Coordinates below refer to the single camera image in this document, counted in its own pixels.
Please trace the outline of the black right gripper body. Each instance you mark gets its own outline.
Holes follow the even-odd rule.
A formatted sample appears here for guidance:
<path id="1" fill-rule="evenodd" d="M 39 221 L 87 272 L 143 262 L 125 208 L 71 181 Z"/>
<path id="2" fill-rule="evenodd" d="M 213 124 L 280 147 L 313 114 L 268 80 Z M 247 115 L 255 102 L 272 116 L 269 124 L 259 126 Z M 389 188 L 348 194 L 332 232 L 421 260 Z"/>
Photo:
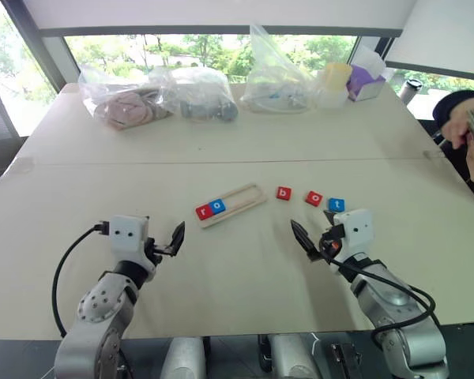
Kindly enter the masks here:
<path id="1" fill-rule="evenodd" d="M 344 225 L 338 224 L 325 231 L 318 243 L 320 254 L 327 263 L 332 263 L 342 249 Z"/>

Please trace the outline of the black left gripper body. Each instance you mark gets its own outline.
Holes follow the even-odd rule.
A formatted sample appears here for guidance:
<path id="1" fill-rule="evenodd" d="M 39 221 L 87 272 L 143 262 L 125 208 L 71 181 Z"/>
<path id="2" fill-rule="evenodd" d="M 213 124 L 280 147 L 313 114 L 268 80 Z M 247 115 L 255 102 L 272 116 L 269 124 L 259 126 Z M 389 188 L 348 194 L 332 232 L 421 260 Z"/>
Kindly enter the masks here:
<path id="1" fill-rule="evenodd" d="M 145 256 L 157 266 L 163 260 L 163 256 L 175 257 L 177 250 L 174 246 L 158 246 L 154 238 L 148 237 L 144 246 Z"/>

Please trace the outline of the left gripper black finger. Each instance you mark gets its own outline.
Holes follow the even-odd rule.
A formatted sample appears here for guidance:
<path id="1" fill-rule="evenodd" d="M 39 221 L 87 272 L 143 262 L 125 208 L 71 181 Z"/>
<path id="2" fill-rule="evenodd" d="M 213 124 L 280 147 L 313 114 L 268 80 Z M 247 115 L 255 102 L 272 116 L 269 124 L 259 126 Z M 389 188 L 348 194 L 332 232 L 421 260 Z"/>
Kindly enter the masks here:
<path id="1" fill-rule="evenodd" d="M 170 253 L 172 257 L 175 257 L 180 250 L 184 238 L 185 238 L 185 222 L 182 221 L 174 230 L 172 234 L 172 240 L 170 244 Z"/>

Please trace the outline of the person's right hand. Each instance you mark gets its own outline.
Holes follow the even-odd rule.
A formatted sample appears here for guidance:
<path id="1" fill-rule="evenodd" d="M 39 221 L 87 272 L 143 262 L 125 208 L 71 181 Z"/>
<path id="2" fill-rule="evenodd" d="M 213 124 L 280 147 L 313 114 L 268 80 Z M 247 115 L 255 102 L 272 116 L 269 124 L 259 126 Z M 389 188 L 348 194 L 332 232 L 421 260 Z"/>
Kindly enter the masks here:
<path id="1" fill-rule="evenodd" d="M 474 110 L 474 98 L 459 103 L 451 112 L 448 121 L 442 127 L 442 135 L 451 142 L 454 149 L 465 143 L 468 133 L 468 112 Z"/>

